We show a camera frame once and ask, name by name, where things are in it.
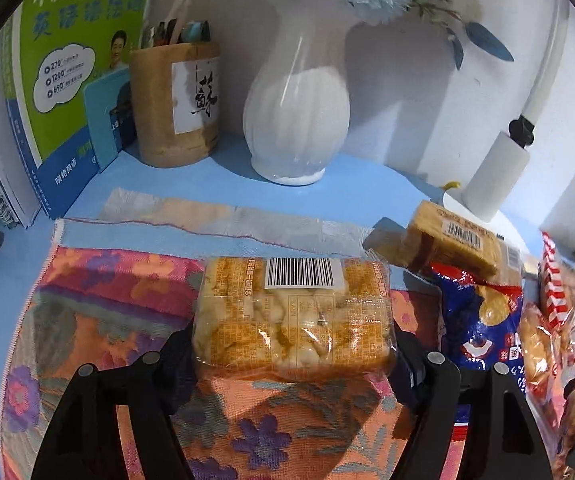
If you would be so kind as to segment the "red striped bread bag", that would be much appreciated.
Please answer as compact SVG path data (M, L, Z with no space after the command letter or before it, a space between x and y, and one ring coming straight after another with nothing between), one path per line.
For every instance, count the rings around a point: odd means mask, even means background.
M527 391L545 404L556 382L567 385L575 379L575 270L548 233L542 234L542 243L541 258L523 264L519 342Z

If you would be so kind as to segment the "blue red cracker bag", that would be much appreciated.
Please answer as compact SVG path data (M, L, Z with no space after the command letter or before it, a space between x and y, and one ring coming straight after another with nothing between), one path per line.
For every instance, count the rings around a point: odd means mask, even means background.
M506 365L519 390L526 390L519 321L524 298L519 286L494 285L471 273L434 262L432 282L440 289L440 352L468 372Z

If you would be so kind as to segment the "brown label cake pack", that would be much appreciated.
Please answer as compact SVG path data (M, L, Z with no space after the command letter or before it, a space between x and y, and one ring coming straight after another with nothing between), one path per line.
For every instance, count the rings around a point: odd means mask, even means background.
M515 247L428 200L414 211L399 250L402 261L413 272L429 269L432 263L444 263L490 284L522 284L522 260Z

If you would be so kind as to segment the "sachima cake pack barcode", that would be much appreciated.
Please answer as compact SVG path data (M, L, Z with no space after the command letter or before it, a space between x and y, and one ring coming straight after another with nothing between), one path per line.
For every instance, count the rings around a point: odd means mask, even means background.
M210 259L192 346L199 371L214 377L386 375L397 356L388 266L358 258Z

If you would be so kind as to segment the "floral woven table mat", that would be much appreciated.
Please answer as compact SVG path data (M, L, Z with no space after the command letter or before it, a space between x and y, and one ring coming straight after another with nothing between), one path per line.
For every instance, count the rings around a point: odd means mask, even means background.
M221 378L193 356L208 260L332 257L389 269L396 362L325 382ZM440 352L431 277L360 242L267 243L141 221L60 219L1 384L7 479L549 479L509 368Z

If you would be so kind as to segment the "white desk lamp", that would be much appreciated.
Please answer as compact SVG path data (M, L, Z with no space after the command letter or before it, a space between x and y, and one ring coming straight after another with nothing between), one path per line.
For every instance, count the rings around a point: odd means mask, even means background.
M568 30L569 0L554 0L545 53L519 118L499 133L464 190L447 191L443 207L494 232L516 247L524 245L512 222L500 211L529 162L537 121L545 110L561 65Z

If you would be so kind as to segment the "light blue card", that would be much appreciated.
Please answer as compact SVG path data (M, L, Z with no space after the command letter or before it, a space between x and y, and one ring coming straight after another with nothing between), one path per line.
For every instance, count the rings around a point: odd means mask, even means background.
M84 103L94 155L103 171L137 139L129 68L114 70L88 84Z

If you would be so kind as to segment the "wooden pen holder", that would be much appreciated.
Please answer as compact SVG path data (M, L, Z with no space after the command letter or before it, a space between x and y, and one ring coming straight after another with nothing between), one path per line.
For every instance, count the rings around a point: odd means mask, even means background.
M218 142L219 44L191 42L131 53L130 87L141 160L173 168Z

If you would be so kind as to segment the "white ceramic vase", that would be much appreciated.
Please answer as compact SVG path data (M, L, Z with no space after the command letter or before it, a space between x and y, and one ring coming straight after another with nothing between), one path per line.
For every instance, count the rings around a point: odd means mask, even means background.
M251 165L289 186L319 181L350 120L345 47L359 16L345 0L267 0L279 25L243 112Z

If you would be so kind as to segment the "green grammar book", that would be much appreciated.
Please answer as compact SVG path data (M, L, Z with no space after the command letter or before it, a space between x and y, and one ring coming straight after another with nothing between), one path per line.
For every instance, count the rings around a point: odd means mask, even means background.
M127 65L149 0L23 0L3 26L3 85L36 197L64 216L99 166L84 89Z

